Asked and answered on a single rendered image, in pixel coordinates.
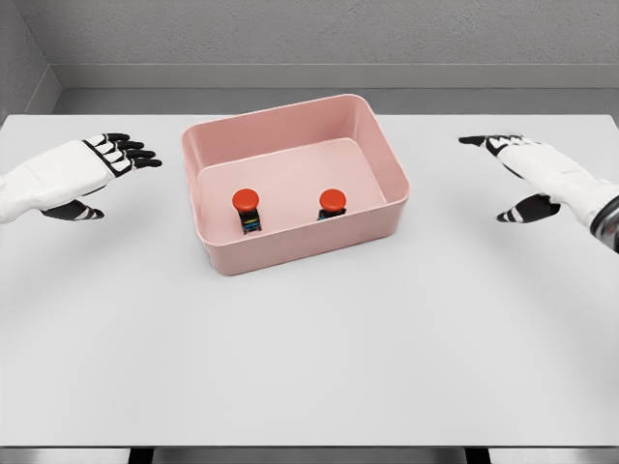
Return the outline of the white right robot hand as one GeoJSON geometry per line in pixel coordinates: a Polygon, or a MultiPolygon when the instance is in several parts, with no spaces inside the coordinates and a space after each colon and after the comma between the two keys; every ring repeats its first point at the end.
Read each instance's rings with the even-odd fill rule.
{"type": "Polygon", "coordinates": [[[488,151],[536,191],[499,214],[496,219],[500,222],[535,222],[556,215],[563,205],[578,220],[579,198],[588,186],[601,180],[554,147],[522,135],[469,135],[458,141],[488,151]]]}

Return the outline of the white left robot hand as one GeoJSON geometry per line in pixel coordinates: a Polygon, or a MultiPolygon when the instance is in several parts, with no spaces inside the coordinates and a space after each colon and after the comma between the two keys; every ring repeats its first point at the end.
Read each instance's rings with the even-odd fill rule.
{"type": "Polygon", "coordinates": [[[132,171],[156,168],[162,161],[125,133],[100,133],[47,150],[12,169],[20,187],[24,213],[37,210],[65,221],[96,220],[104,213],[80,201],[132,171]]]}

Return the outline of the pink plastic basket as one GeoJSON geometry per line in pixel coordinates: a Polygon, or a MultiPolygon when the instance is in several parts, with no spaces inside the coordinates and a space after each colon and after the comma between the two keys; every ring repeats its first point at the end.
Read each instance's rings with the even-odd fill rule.
{"type": "Polygon", "coordinates": [[[338,95],[189,127],[181,138],[197,235],[215,270],[234,276],[393,234],[410,185],[368,103],[338,95]],[[261,230],[232,205],[259,195],[261,230]],[[318,220],[339,189],[346,213],[318,220]]]}

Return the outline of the red-capped industrial switch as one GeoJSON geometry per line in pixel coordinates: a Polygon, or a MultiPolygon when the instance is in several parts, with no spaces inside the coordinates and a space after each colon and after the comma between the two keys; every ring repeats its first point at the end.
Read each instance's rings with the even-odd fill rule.
{"type": "Polygon", "coordinates": [[[251,188],[241,188],[232,196],[232,205],[238,213],[245,235],[261,230],[260,216],[257,210],[258,204],[259,195],[251,188]]]}
{"type": "Polygon", "coordinates": [[[318,220],[334,218],[346,213],[346,196],[337,188],[328,188],[319,196],[318,220]]]}

